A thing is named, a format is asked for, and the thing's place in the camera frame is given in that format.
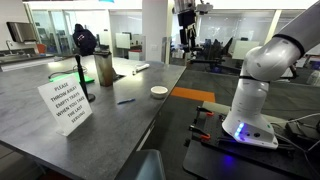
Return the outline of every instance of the pen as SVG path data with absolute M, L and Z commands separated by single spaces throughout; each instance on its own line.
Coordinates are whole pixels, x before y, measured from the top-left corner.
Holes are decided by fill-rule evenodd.
M 125 104 L 125 103 L 128 103 L 128 102 L 133 102 L 133 101 L 135 101 L 136 99 L 127 99 L 127 100 L 124 100 L 124 101 L 120 101 L 120 102 L 118 102 L 117 104 L 118 105 L 120 105 L 120 104 Z

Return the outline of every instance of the white robotic arm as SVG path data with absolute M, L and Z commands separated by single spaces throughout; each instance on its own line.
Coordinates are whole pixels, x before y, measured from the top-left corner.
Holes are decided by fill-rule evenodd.
M 290 22 L 266 45 L 250 50 L 223 129 L 236 141 L 276 149 L 272 125 L 261 115 L 269 81 L 278 79 L 305 52 L 320 43 L 320 1 Z

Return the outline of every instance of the sign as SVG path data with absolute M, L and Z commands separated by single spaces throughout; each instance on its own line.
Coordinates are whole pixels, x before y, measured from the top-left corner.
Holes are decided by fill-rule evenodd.
M 68 136 L 92 114 L 89 102 L 74 76 L 45 84 L 38 90 L 62 129 L 59 134 Z

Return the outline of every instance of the gray table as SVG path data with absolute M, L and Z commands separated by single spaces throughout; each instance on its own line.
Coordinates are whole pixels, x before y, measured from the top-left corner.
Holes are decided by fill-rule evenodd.
M 141 63 L 114 60 L 116 71 L 123 72 Z M 37 87 L 51 73 L 71 69 L 75 60 L 0 73 L 0 143 L 73 179 L 114 179 L 164 102 L 153 99 L 150 88 L 162 85 L 170 92 L 185 69 L 148 63 L 149 69 L 106 88 L 98 85 L 93 57 L 85 58 L 88 76 L 96 79 L 88 91 L 97 99 L 91 103 L 93 115 L 68 137 L 56 133 L 58 124 Z M 136 101 L 116 105 L 129 98 Z

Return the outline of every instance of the person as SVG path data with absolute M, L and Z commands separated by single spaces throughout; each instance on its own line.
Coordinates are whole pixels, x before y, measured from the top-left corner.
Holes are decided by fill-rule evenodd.
M 93 54 L 94 48 L 97 46 L 97 41 L 88 29 L 84 29 L 81 24 L 76 24 L 72 37 L 74 43 L 80 49 L 81 56 Z

